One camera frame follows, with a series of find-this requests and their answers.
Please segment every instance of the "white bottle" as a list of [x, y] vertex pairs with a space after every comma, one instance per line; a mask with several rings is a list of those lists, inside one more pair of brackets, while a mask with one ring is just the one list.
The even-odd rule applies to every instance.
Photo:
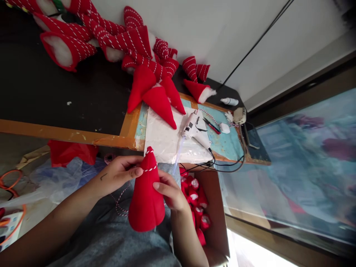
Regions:
[[234, 98], [221, 98], [220, 101], [230, 106], [236, 106], [238, 104], [238, 100]]

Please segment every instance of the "white stuffing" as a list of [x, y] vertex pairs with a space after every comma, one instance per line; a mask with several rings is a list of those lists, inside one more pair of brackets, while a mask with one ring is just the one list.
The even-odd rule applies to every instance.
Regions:
[[117, 62], [124, 58], [125, 53], [122, 50], [106, 47], [106, 59], [110, 62]]
[[201, 95], [199, 96], [198, 103], [203, 104], [212, 95], [216, 95], [216, 91], [208, 86], [205, 87], [205, 89], [201, 92]]
[[50, 29], [48, 28], [48, 26], [43, 22], [42, 19], [40, 19], [39, 17], [33, 15], [33, 19], [34, 21], [37, 23], [38, 26], [40, 26], [40, 28], [42, 30], [44, 30], [45, 32], [49, 32]]
[[42, 13], [46, 16], [58, 13], [58, 10], [52, 0], [36, 0], [36, 2]]
[[70, 67], [73, 64], [73, 56], [66, 43], [58, 36], [46, 36], [44, 41], [51, 46], [51, 50], [59, 65]]

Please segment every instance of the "plastic sheet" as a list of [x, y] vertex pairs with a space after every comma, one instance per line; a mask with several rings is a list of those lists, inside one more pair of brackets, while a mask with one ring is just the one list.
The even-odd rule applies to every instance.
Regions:
[[[147, 129], [145, 151], [147, 147], [152, 146], [155, 149], [157, 162], [174, 164], [182, 131], [187, 123], [190, 114], [194, 111], [192, 108], [184, 107], [186, 115], [180, 114], [175, 108], [172, 108], [173, 118], [177, 125], [177, 130], [173, 130], [160, 116], [151, 108], [147, 115]], [[205, 122], [201, 119], [198, 128], [206, 130]], [[201, 132], [208, 139], [206, 132]], [[185, 140], [181, 146], [179, 162], [184, 163], [202, 163], [212, 160], [210, 152], [205, 149], [195, 138]]]

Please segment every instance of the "pile of red hats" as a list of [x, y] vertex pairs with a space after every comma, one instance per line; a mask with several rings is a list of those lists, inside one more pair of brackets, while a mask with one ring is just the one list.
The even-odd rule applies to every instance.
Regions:
[[199, 241], [204, 246], [206, 242], [203, 232], [211, 225], [211, 219], [205, 213], [205, 209], [208, 207], [208, 200], [198, 180], [185, 172], [183, 168], [179, 168], [179, 170], [183, 173], [181, 177], [181, 189], [192, 210], [193, 222]]

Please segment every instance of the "black power cord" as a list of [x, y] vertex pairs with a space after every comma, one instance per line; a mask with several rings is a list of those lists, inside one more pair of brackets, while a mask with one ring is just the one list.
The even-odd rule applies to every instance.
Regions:
[[268, 26], [267, 30], [261, 35], [261, 37], [257, 40], [257, 42], [253, 45], [250, 51], [244, 56], [244, 58], [240, 61], [239, 64], [234, 68], [234, 70], [230, 73], [230, 75], [226, 78], [226, 80], [218, 87], [217, 90], [222, 88], [226, 82], [230, 79], [230, 77], [234, 74], [235, 70], [241, 65], [241, 63], [247, 58], [247, 56], [252, 52], [252, 50], [258, 45], [258, 43], [262, 40], [262, 38], [266, 35], [266, 33], [273, 27], [273, 25], [279, 20], [279, 18], [283, 15], [283, 13], [287, 10], [287, 8], [293, 3], [294, 0], [288, 0], [287, 3], [283, 6], [281, 11], [279, 11], [278, 15], [274, 18], [272, 23]]

